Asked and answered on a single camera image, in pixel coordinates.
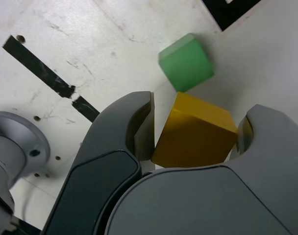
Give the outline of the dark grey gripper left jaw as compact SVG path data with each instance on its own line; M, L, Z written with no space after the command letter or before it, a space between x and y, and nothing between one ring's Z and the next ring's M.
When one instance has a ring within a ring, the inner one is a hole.
M132 92L93 121L43 228L45 235L102 235L120 197L154 152L154 94Z

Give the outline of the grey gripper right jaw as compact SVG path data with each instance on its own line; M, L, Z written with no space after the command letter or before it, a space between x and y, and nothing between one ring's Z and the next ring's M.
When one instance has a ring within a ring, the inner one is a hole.
M161 169L127 190L107 235L298 235L298 125L262 105L239 125L239 155Z

